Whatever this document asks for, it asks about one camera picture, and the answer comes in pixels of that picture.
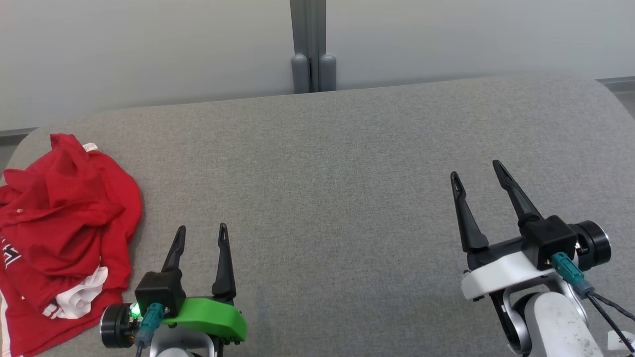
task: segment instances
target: gray cushioned table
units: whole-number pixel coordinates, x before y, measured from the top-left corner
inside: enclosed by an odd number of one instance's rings
[[[513,238],[493,159],[544,215],[604,227],[613,258],[588,277],[635,310],[635,121],[592,80],[492,77],[103,112],[34,131],[10,167],[48,151],[55,132],[95,142],[141,188],[132,289],[185,224],[183,286],[209,294],[227,223],[249,323],[227,356],[508,356],[491,302],[462,296],[449,181],[458,171],[491,242]],[[585,304],[604,348],[609,326]],[[43,356],[133,353],[106,350],[94,328]]]

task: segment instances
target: clothing tag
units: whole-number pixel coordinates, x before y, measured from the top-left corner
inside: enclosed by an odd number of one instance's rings
[[[622,331],[622,333],[624,334],[626,339],[631,343],[631,346],[635,346],[635,335],[626,331]],[[608,340],[607,349],[609,351],[619,351],[619,350],[628,351],[628,349],[626,348],[626,345],[624,344],[624,342],[622,342],[622,339],[620,339],[620,337],[617,335],[617,332],[609,331],[607,340]]]
[[[89,142],[88,144],[84,144],[82,146],[84,147],[84,150],[86,150],[86,152],[97,150],[97,145],[95,145],[94,142]]]

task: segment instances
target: red t-shirt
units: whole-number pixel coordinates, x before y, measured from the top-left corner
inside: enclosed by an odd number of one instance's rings
[[[137,184],[73,135],[52,134],[51,148],[24,171],[5,170],[0,187],[3,356],[7,338],[12,356],[28,357],[79,335],[128,289],[128,244],[141,217]],[[43,314],[98,266],[108,268],[108,277],[86,316]]]

